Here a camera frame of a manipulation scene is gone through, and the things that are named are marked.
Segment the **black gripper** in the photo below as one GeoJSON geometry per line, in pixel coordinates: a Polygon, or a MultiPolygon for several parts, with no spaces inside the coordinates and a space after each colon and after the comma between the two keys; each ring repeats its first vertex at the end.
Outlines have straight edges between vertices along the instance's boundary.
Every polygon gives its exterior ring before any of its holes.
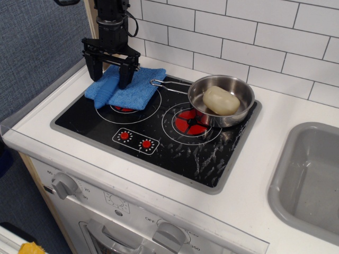
{"type": "Polygon", "coordinates": [[[119,88],[125,89],[132,81],[134,72],[139,70],[140,53],[128,46],[127,29],[99,28],[99,38],[83,38],[83,55],[93,81],[103,75],[103,63],[119,66],[119,88]]]}

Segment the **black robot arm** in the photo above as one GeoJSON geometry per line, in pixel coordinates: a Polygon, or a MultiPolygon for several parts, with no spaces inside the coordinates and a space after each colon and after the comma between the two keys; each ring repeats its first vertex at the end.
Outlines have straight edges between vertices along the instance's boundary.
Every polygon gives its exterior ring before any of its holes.
{"type": "Polygon", "coordinates": [[[83,56],[93,81],[103,76],[103,63],[119,67],[119,88],[125,89],[131,82],[134,72],[139,70],[140,53],[128,45],[128,39],[135,37],[128,29],[128,19],[134,17],[127,11],[129,1],[95,1],[96,22],[99,38],[83,38],[83,56]]]}

